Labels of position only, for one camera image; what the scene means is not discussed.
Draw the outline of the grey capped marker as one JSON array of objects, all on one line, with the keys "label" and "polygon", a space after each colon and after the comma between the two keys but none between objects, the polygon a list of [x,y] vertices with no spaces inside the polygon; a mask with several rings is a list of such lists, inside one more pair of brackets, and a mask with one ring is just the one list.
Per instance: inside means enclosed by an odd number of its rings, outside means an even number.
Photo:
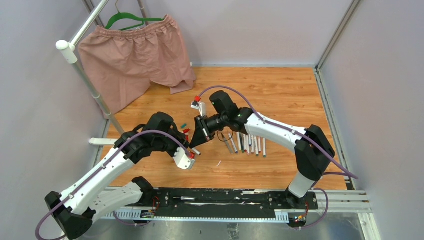
[{"label": "grey capped marker", "polygon": [[228,133],[228,136],[229,136],[229,141],[231,142],[231,145],[232,145],[233,151],[234,151],[236,154],[238,154],[238,149],[237,149],[237,146],[236,146],[236,144],[235,144],[235,142],[234,142],[234,135],[233,135],[232,133]]}]

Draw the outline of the yellow capped white marker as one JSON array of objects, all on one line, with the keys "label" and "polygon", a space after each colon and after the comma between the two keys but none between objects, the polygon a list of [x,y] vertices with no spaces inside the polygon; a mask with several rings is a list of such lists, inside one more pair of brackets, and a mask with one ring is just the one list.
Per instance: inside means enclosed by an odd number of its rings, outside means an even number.
[{"label": "yellow capped white marker", "polygon": [[243,149],[242,149],[242,142],[241,142],[241,139],[240,139],[240,133],[239,132],[236,133],[236,140],[237,140],[237,145],[238,145],[238,151],[240,153],[242,153]]}]

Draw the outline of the clear green gel pen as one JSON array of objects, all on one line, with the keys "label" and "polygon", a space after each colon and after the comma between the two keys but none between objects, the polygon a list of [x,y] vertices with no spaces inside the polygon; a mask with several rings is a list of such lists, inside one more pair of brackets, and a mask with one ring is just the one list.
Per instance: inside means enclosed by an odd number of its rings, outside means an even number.
[{"label": "clear green gel pen", "polygon": [[244,153],[245,152],[245,149],[244,149],[244,137],[243,137],[243,134],[238,132],[238,138],[239,138],[240,150],[241,150],[242,153]]}]

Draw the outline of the white acrylic marker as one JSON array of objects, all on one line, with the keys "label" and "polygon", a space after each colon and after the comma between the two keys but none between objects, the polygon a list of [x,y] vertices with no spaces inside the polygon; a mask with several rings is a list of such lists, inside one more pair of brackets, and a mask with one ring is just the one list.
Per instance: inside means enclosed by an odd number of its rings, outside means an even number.
[{"label": "white acrylic marker", "polygon": [[244,135],[244,148],[247,155],[250,155],[249,136],[247,134]]}]

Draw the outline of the green capped white marker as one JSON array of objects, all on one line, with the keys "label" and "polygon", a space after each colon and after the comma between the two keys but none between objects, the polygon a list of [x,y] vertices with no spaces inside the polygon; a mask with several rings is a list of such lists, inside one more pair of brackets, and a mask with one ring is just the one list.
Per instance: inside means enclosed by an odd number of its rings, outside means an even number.
[{"label": "green capped white marker", "polygon": [[254,142],[255,155],[258,157],[260,151],[259,151],[258,138],[255,135],[253,136],[253,142]]}]

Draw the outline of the red capped white marker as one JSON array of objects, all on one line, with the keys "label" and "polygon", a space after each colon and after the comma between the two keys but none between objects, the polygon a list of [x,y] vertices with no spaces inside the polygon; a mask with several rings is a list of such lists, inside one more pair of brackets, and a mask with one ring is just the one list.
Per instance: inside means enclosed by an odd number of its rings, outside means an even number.
[{"label": "red capped white marker", "polygon": [[262,141],[261,141],[261,138],[259,136],[257,137],[257,144],[258,144],[258,147],[257,147],[258,152],[261,153],[262,152]]}]

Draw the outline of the teal capped white marker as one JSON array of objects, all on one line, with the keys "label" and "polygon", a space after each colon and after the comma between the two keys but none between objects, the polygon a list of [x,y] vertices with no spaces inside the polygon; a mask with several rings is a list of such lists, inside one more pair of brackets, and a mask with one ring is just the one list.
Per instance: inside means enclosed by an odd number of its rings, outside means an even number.
[{"label": "teal capped white marker", "polygon": [[266,139],[265,138],[262,139],[262,156],[264,158],[267,157],[267,145],[266,145]]}]

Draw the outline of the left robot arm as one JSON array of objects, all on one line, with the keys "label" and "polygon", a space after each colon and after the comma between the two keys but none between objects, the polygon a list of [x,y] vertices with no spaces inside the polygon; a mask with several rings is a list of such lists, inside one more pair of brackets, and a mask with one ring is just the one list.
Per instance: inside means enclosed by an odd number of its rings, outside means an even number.
[{"label": "left robot arm", "polygon": [[44,199],[50,210],[47,216],[54,218],[65,238],[75,240],[103,216],[124,206],[155,207],[159,200],[154,187],[142,176],[108,193],[103,190],[153,152],[167,153],[177,167],[190,169],[195,154],[189,152],[189,145],[187,136],[178,130],[174,119],[157,112],[146,124],[123,133],[103,160],[79,181],[62,192],[50,192]]}]

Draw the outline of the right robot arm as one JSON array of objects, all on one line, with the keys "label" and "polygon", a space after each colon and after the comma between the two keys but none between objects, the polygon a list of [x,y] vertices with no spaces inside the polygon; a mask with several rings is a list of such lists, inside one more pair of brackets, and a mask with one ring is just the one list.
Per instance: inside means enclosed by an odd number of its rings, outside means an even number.
[{"label": "right robot arm", "polygon": [[270,119],[251,107],[238,107],[222,90],[213,93],[210,102],[216,111],[207,116],[199,96],[191,108],[199,111],[190,147],[195,148],[215,138],[216,132],[229,128],[235,133],[261,137],[287,148],[295,154],[297,173],[285,194],[286,204],[298,209],[306,193],[325,173],[336,153],[323,130],[316,125],[297,127]]}]

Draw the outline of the pink shorts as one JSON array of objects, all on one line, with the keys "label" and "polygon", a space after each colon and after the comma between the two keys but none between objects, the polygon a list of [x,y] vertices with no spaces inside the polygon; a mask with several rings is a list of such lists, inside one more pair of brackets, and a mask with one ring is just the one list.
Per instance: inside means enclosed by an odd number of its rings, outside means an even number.
[{"label": "pink shorts", "polygon": [[120,31],[97,27],[78,44],[86,75],[113,114],[144,95],[152,83],[171,94],[191,90],[196,75],[175,19]]}]

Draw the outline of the green clothes hanger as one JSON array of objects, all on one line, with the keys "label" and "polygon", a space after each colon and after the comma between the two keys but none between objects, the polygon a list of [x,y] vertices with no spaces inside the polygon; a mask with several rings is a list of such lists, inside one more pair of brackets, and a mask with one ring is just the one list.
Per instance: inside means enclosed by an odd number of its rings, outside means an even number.
[{"label": "green clothes hanger", "polygon": [[165,20],[165,17],[150,17],[147,13],[143,0],[136,0],[136,10],[121,10],[120,2],[124,1],[116,0],[114,2],[116,13],[108,19],[104,26],[106,30],[112,30],[117,25],[121,25],[117,28],[117,30],[130,31]]}]

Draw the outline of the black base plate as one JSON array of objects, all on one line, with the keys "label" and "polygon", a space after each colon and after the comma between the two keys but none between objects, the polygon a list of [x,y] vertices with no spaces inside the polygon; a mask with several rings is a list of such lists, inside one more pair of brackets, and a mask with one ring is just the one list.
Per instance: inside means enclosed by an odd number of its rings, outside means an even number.
[{"label": "black base plate", "polygon": [[222,188],[158,188],[134,206],[154,210],[157,217],[191,219],[272,219],[277,210],[303,214],[319,208],[314,192],[297,199],[285,190]]}]

